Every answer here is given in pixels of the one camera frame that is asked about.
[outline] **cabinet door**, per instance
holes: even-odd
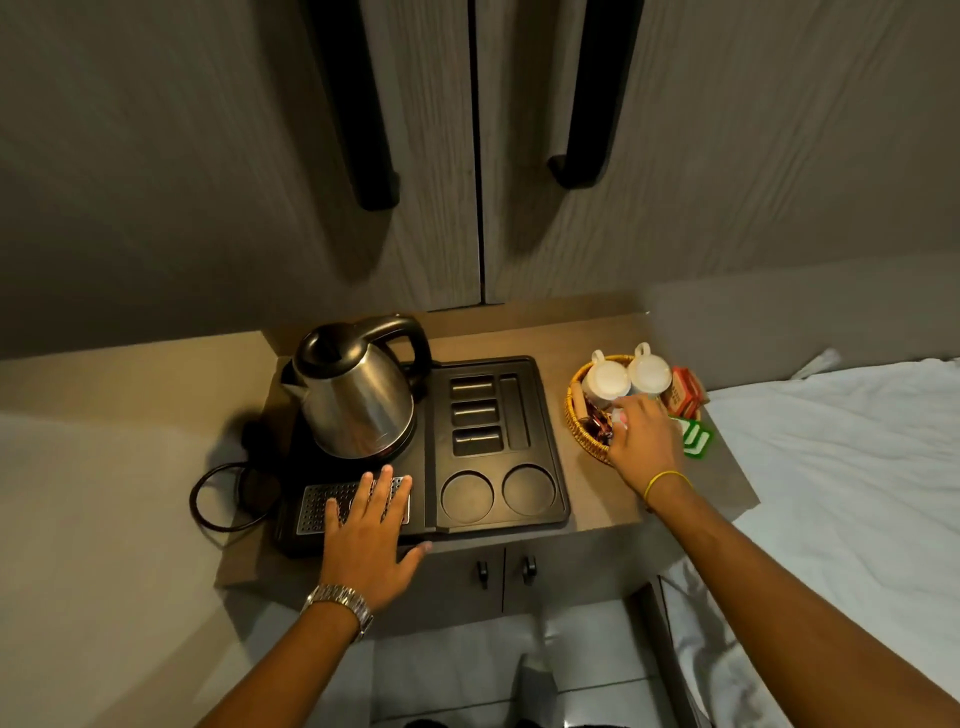
[[[435,552],[423,559],[410,588],[372,630],[376,637],[390,637],[495,619],[502,604],[503,546]]]
[[[503,611],[529,614],[629,596],[681,556],[654,520],[507,544]]]
[[[383,212],[297,0],[7,3],[0,355],[479,302],[467,0],[363,11]]]
[[[586,0],[478,0],[489,302],[955,249],[960,4],[646,0],[609,164],[561,189]]]

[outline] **hand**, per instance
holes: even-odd
[[[627,426],[613,423],[610,459],[620,477],[643,497],[643,491],[655,475],[684,471],[680,431],[659,397],[621,397],[615,404],[626,413]]]
[[[351,587],[366,599],[375,614],[406,590],[423,557],[433,547],[428,541],[419,544],[411,548],[399,564],[396,562],[396,540],[414,481],[410,475],[403,478],[381,521],[393,477],[394,469],[385,465],[368,500],[373,473],[364,473],[347,522],[340,523],[334,498],[326,502],[324,512],[324,564],[320,569],[320,583]]]

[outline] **stainless steel kettle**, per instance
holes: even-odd
[[[414,349],[407,372],[386,346],[401,336]],[[335,457],[365,458],[398,445],[413,427],[411,389],[430,366],[430,345],[417,320],[383,316],[313,329],[280,383],[300,400],[317,445]]]

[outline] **white bed sheet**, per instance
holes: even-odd
[[[904,362],[711,397],[760,499],[736,526],[960,699],[960,366]],[[789,725],[689,561],[663,581],[706,715],[719,728]]]

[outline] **white tile floor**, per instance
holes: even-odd
[[[376,728],[402,728],[421,716],[449,728],[510,728],[516,665],[524,652],[544,655],[553,668],[567,726],[676,725],[653,653],[621,601],[541,619],[476,622],[352,650],[356,654],[337,671],[310,725],[355,728],[364,713],[358,705],[362,687],[369,691],[367,713]]]

